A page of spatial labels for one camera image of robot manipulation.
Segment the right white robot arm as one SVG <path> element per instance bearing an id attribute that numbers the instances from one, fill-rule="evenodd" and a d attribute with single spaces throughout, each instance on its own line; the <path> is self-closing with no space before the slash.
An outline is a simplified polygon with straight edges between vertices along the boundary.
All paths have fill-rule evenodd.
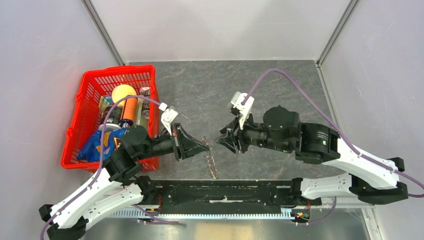
<path id="1" fill-rule="evenodd" d="M 282 106 L 267 110 L 261 123 L 252 115 L 243 124 L 235 118 L 215 141 L 235 154 L 255 146 L 294 153 L 296 160 L 306 164 L 343 170 L 343 174 L 331 177 L 292 179 L 288 197 L 296 205 L 321 197 L 356 196 L 374 205 L 408 198 L 407 185 L 390 172 L 390 168 L 404 170 L 401 158 L 378 158 L 372 163 L 356 155 L 337 131 L 319 123 L 302 123 L 297 112 Z"/>

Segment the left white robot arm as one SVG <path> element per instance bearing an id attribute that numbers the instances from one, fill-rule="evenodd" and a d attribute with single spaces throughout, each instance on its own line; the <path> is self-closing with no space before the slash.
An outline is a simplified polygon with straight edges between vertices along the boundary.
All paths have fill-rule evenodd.
<path id="1" fill-rule="evenodd" d="M 148 176 L 135 176 L 143 168 L 140 160 L 168 154 L 184 160 L 209 149 L 180 123 L 172 124 L 170 133 L 154 138 L 143 126 L 127 128 L 119 148 L 86 183 L 61 202 L 39 208 L 45 221 L 40 239 L 47 235 L 51 240 L 79 240 L 107 214 L 134 204 L 152 204 L 158 195 L 157 187 Z"/>

